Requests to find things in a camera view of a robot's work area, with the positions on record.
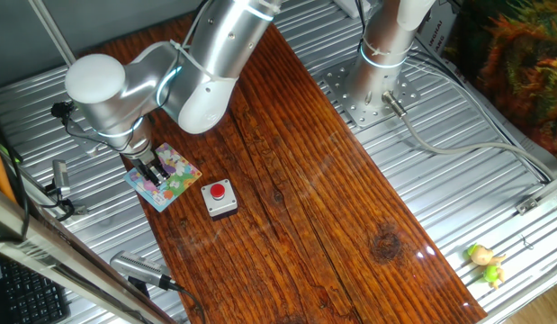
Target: emergency stop button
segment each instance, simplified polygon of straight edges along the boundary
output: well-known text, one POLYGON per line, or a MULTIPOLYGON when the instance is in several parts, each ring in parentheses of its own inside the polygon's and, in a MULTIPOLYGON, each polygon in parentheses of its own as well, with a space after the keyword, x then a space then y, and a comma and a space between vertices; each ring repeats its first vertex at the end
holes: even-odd
POLYGON ((226 189, 222 184, 215 184, 210 188, 210 194, 212 195, 212 198, 214 198, 215 200, 220 200, 224 198, 225 193, 226 193, 226 189))

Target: metal bracket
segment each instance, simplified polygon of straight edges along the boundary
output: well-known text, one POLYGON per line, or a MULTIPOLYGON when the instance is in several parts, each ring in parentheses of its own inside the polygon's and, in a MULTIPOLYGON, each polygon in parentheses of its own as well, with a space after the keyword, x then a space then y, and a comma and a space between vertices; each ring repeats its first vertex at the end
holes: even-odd
POLYGON ((70 137, 89 157, 93 158, 98 155, 98 149, 103 145, 97 142, 97 140, 102 140, 98 139, 98 134, 83 130, 77 122, 72 120, 68 121, 68 131, 71 135, 76 135, 70 137))
POLYGON ((518 206, 516 206, 516 210, 520 213, 520 215, 525 215, 526 213, 530 212, 534 208, 541 206, 549 202, 550 200, 555 199, 556 197, 557 197, 557 178, 552 180, 545 187, 533 193, 530 197, 528 197, 528 199, 521 202, 518 206))
POLYGON ((536 201, 535 198, 530 198, 530 199, 526 199, 518 206, 516 206, 516 209, 520 213, 520 215, 524 215, 525 213, 530 212, 532 209, 536 207, 538 207, 538 202, 536 201))
MULTIPOLYGON (((365 128, 381 121, 386 116, 393 115, 394 112, 387 104, 375 107, 364 107, 363 104, 350 98, 346 90, 346 78, 353 65, 354 61, 338 64, 327 69, 323 78, 330 87, 330 91, 332 91, 338 103, 342 105, 356 125, 365 128)), ((393 94, 404 107, 416 104, 420 100, 420 94, 416 88, 402 75, 399 76, 398 88, 394 90, 393 94)))

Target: wood grain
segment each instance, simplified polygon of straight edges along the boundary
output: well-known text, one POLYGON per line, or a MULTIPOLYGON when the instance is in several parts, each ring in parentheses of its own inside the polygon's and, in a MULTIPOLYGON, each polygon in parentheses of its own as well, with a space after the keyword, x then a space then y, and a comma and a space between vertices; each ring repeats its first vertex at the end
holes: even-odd
MULTIPOLYGON (((182 39, 189 24, 174 20, 94 51, 127 64, 155 41, 182 39)), ((189 135, 164 112, 152 116, 154 143, 169 143, 203 176, 161 213, 141 203, 173 277, 210 323, 485 317, 274 26, 214 129, 189 135), (238 214, 212 221, 200 188, 225 178, 238 214)))
POLYGON ((504 324, 557 324, 557 284, 529 302, 504 324))

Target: aluminum slat floor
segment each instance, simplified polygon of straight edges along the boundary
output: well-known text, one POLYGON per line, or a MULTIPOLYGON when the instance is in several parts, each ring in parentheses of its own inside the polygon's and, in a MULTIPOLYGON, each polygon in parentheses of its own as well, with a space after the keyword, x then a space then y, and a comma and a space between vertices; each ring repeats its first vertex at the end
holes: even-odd
MULTIPOLYGON (((274 23, 485 311, 500 311, 517 295, 529 298, 557 282, 554 277, 538 290, 529 286, 557 265, 557 201, 525 217, 517 216, 515 209, 542 187, 529 166, 494 148, 435 156, 420 149, 395 117, 366 129, 356 127, 322 74, 355 58, 362 31, 359 21, 348 18, 331 0, 289 0, 274 23), (523 238, 534 249, 525 246, 523 238), (480 269, 464 256, 474 242, 509 255, 504 262, 508 280, 498 291, 481 280, 480 269)), ((8 136, 25 157, 26 169, 44 185, 52 178, 51 160, 67 161, 70 198, 89 209, 88 217, 67 226, 94 252, 109 260, 126 249, 164 262, 136 194, 121 179, 126 170, 118 155, 107 149, 96 158, 87 157, 60 122, 49 116, 51 104, 67 98, 65 71, 60 68, 0 89, 0 119, 8 136)), ((407 107, 410 119, 428 142, 456 147, 504 141, 499 124, 449 82, 412 67, 405 67, 404 73, 421 95, 419 104, 407 107)), ((150 293, 169 314, 185 318, 175 293, 157 289, 150 293)), ((73 293, 68 297, 73 323, 120 322, 73 293)))
MULTIPOLYGON (((164 264, 137 194, 122 177, 126 169, 109 149, 89 157, 71 139, 59 120, 50 115, 53 103, 67 100, 64 89, 66 68, 59 68, 19 84, 0 89, 0 122, 6 136, 24 157, 23 166, 41 185, 52 180, 53 159, 67 161, 75 203, 83 203, 88 215, 69 219, 65 226, 104 261, 121 250, 164 264)), ((83 118, 76 120, 85 127, 83 118)), ((186 322, 178 294, 149 286, 151 300, 171 317, 186 322)), ((108 311, 67 290, 71 323, 123 323, 108 311)))

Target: black keyboard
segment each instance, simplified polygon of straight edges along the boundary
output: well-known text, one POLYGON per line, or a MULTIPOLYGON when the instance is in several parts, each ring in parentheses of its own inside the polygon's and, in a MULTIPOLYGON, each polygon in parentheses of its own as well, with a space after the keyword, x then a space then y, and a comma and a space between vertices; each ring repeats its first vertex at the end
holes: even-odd
POLYGON ((5 256, 0 269, 13 324, 53 324, 70 315, 59 284, 5 256))

